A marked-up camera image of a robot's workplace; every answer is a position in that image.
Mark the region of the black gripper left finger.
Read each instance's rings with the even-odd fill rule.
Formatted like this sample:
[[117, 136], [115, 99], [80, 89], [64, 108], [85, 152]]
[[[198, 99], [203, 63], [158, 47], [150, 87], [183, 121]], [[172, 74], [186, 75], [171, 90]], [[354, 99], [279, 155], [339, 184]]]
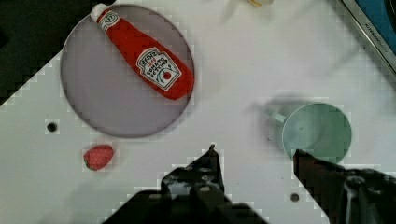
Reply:
[[166, 175], [158, 190], [142, 190], [103, 224], [268, 224], [245, 203], [224, 193], [214, 146]]

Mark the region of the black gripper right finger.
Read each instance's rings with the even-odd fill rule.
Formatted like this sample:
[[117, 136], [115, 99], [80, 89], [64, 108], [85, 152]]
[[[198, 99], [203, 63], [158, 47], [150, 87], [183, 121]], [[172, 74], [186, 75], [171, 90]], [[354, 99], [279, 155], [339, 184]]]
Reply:
[[298, 149], [293, 172], [330, 224], [396, 224], [396, 184], [374, 169], [347, 169]]

